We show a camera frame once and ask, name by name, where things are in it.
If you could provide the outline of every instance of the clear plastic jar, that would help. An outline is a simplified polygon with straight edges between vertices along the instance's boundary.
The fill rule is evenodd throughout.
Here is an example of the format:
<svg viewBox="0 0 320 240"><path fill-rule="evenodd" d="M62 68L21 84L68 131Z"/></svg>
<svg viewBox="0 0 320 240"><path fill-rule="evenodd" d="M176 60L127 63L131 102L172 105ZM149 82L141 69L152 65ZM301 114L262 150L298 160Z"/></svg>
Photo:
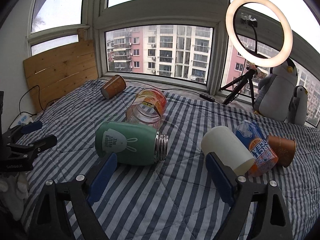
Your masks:
<svg viewBox="0 0 320 240"><path fill-rule="evenodd" d="M126 112L127 122L143 123L159 129L167 100L158 89L143 89Z"/></svg>

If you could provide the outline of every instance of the silver screw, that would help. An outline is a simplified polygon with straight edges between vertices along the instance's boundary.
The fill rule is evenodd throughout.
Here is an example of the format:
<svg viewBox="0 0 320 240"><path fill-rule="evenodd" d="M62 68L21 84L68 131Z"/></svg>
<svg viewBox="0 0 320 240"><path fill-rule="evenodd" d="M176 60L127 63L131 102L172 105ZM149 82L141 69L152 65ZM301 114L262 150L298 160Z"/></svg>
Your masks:
<svg viewBox="0 0 320 240"><path fill-rule="evenodd" d="M48 179L48 180L45 182L45 184L46 184L47 186L50 186L52 183L53 183L53 180L52 180L52 179Z"/></svg>
<svg viewBox="0 0 320 240"><path fill-rule="evenodd" d="M77 180L77 181L82 181L82 180L84 180L84 175L82 175L82 174L78 175L78 176L76 177L76 180Z"/></svg>
<svg viewBox="0 0 320 240"><path fill-rule="evenodd" d="M276 187L278 185L274 180L270 180L269 183L272 187Z"/></svg>
<svg viewBox="0 0 320 240"><path fill-rule="evenodd" d="M246 179L244 176L239 176L239 177L238 177L238 180L239 180L240 182L246 182L246 181L247 181L247 179Z"/></svg>

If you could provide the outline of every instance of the rabbit graphic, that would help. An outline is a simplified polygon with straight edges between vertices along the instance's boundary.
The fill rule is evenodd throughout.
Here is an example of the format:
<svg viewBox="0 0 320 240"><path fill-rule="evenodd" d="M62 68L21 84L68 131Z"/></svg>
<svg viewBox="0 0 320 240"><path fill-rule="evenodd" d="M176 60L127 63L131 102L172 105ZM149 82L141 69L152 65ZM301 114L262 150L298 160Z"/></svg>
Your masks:
<svg viewBox="0 0 320 240"><path fill-rule="evenodd" d="M242 134L243 137L251 137L252 132L249 130L249 121L248 120L243 120L237 130Z"/></svg>
<svg viewBox="0 0 320 240"><path fill-rule="evenodd" d="M132 152L136 152L137 149L131 146L127 146L127 143L136 142L137 138L127 139L122 133L108 129L103 133L102 150L107 153L118 153L127 149Z"/></svg>

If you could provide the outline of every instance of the rabbit ear drawing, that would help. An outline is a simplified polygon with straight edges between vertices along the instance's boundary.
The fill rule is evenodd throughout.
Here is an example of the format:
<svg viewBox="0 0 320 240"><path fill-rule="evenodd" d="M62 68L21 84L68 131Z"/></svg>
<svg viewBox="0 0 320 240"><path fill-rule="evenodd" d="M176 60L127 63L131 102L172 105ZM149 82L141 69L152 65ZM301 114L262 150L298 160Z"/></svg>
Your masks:
<svg viewBox="0 0 320 240"><path fill-rule="evenodd" d="M131 146L127 146L126 149L128 149L129 151L132 151L132 152L136 152L137 151L136 148L133 148Z"/></svg>
<svg viewBox="0 0 320 240"><path fill-rule="evenodd" d="M138 141L138 138L130 138L130 139L127 139L127 142L136 142Z"/></svg>

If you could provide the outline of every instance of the white cylinder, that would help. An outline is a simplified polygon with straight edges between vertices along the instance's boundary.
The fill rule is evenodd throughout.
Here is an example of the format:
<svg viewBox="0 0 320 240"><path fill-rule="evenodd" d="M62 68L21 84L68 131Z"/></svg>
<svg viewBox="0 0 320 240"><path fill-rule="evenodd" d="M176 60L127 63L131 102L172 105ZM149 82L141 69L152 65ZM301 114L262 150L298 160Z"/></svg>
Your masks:
<svg viewBox="0 0 320 240"><path fill-rule="evenodd" d="M244 175L254 164L254 157L243 143L226 126L211 128L202 138L201 149L206 156L215 152L221 162L234 173Z"/></svg>

